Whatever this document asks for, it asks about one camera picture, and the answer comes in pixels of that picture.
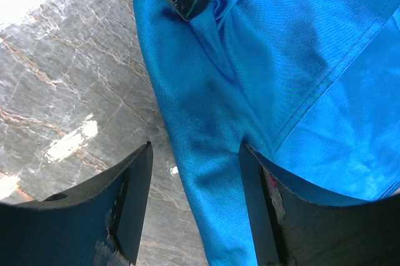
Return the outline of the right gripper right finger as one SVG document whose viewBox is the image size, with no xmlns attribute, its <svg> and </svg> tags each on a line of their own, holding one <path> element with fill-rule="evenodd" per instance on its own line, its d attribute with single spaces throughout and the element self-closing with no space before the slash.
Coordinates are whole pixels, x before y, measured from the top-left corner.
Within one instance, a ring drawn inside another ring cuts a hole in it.
<svg viewBox="0 0 400 266">
<path fill-rule="evenodd" d="M 398 265 L 399 196 L 365 201 L 239 150 L 258 265 Z"/>
</svg>

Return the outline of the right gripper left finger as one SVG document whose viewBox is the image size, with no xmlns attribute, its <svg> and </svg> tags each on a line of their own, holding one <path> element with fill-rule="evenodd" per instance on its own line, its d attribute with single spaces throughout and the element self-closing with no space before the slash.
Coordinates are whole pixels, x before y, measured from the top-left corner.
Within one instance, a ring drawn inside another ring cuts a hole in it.
<svg viewBox="0 0 400 266">
<path fill-rule="evenodd" d="M 1 204 L 2 265 L 134 265 L 153 148 L 43 201 Z"/>
</svg>

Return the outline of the blue cloth napkin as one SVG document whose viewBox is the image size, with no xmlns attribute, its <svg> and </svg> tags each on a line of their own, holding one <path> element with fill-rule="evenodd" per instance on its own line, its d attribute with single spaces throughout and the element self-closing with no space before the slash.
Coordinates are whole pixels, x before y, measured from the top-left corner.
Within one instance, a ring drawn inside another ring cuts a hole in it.
<svg viewBox="0 0 400 266">
<path fill-rule="evenodd" d="M 242 145 L 338 194 L 399 196 L 399 0 L 210 0 L 189 21 L 133 3 L 210 265 L 258 265 Z"/>
</svg>

